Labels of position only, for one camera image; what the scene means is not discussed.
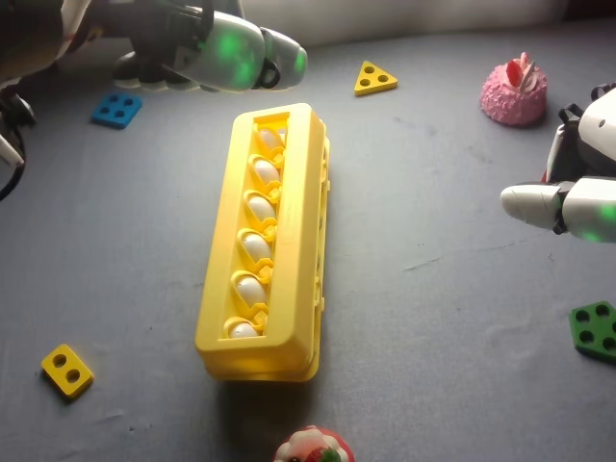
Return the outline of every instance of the black cable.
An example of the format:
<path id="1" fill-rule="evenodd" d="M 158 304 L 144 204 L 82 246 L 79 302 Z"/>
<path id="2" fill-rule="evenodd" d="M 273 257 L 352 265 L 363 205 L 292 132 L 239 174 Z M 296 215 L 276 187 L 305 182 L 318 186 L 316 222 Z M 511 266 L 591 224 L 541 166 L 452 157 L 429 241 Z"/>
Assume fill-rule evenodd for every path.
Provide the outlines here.
<path id="1" fill-rule="evenodd" d="M 21 137 L 21 134 L 19 133 L 19 130 L 15 128 L 13 130 L 13 133 L 19 140 L 19 150 L 21 151 L 20 154 L 21 154 L 21 158 L 23 159 L 23 165 L 15 169 L 15 171 L 13 172 L 13 176 L 11 177 L 9 182 L 5 185 L 4 188 L 2 188 L 2 190 L 0 190 L 0 201 L 4 200 L 7 197 L 7 195 L 12 193 L 13 190 L 17 187 L 17 185 L 19 184 L 19 180 L 21 180 L 21 176 L 23 175 L 23 171 L 26 168 L 26 146 L 23 142 L 23 138 Z"/>

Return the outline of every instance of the yellow block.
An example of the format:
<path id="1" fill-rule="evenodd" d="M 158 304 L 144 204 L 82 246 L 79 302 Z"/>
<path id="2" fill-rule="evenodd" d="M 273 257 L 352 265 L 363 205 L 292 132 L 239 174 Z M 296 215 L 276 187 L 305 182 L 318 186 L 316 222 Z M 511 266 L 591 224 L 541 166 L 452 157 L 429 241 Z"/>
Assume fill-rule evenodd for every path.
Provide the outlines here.
<path id="1" fill-rule="evenodd" d="M 94 381 L 94 374 L 66 344 L 49 353 L 40 366 L 67 398 L 77 398 Z"/>
<path id="2" fill-rule="evenodd" d="M 355 82 L 355 96 L 391 90 L 398 86 L 398 79 L 380 67 L 364 61 Z"/>
<path id="3" fill-rule="evenodd" d="M 305 381 L 317 372 L 328 167 L 325 125 L 307 104 L 235 120 L 195 333 L 211 375 Z M 254 198 L 265 207 L 252 210 Z M 246 236 L 260 244 L 248 248 Z"/>

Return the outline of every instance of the egg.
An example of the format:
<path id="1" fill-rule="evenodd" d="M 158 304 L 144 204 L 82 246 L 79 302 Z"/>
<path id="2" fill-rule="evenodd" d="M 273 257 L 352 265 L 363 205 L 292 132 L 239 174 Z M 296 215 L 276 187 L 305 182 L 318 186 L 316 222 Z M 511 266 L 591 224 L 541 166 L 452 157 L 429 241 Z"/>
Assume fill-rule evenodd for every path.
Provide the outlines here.
<path id="1" fill-rule="evenodd" d="M 241 339 L 245 337 L 257 337 L 259 334 L 249 322 L 239 322 L 229 332 L 229 338 Z"/>
<path id="2" fill-rule="evenodd" d="M 266 240 L 258 234 L 248 233 L 242 238 L 242 242 L 248 255 L 258 262 L 262 258 L 271 258 L 271 250 Z"/>
<path id="3" fill-rule="evenodd" d="M 278 170 L 276 170 L 276 167 L 271 162 L 259 159 L 254 163 L 254 169 L 257 170 L 257 174 L 265 184 L 270 181 L 280 181 L 280 173 L 278 173 Z"/>
<path id="4" fill-rule="evenodd" d="M 248 199 L 248 207 L 260 221 L 266 218 L 276 218 L 276 211 L 270 202 L 259 195 L 252 195 Z"/>
<path id="5" fill-rule="evenodd" d="M 282 146 L 282 140 L 280 137 L 269 128 L 262 128 L 259 130 L 259 136 L 261 140 L 265 142 L 269 149 L 273 149 L 274 147 Z"/>
<path id="6" fill-rule="evenodd" d="M 252 307 L 255 303 L 265 303 L 268 299 L 266 290 L 254 276 L 244 276 L 237 282 L 238 293 Z"/>

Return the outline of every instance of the gray table surface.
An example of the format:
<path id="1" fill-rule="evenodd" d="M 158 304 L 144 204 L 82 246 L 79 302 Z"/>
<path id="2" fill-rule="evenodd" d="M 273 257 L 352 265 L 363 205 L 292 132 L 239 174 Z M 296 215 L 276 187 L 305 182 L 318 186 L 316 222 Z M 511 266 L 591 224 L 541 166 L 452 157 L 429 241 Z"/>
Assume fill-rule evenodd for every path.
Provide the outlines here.
<path id="1" fill-rule="evenodd" d="M 359 461 L 613 460 L 616 371 L 573 348 L 567 315 L 616 301 L 616 247 L 527 227 L 500 191 L 541 176 L 569 102 L 616 80 L 616 22 L 317 49 L 297 89 L 142 92 L 125 131 L 89 124 L 124 42 L 27 90 L 23 182 L 0 205 L 0 459 L 269 461 L 305 424 Z M 539 126 L 478 108 L 496 64 L 549 78 Z M 399 87 L 352 90 L 364 60 Z M 219 383 L 193 347 L 233 119 L 307 102 L 331 185 L 321 368 L 303 385 Z M 95 372 L 64 404 L 40 360 Z"/>

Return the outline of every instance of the blue square block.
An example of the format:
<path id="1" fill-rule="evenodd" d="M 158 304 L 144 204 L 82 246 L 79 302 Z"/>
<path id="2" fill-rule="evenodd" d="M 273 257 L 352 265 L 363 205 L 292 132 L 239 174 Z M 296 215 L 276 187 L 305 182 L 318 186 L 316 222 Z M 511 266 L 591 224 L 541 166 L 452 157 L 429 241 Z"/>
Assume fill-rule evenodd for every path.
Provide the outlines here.
<path id="1" fill-rule="evenodd" d="M 141 109 L 141 98 L 128 93 L 109 93 L 98 105 L 92 122 L 114 128 L 126 128 Z"/>

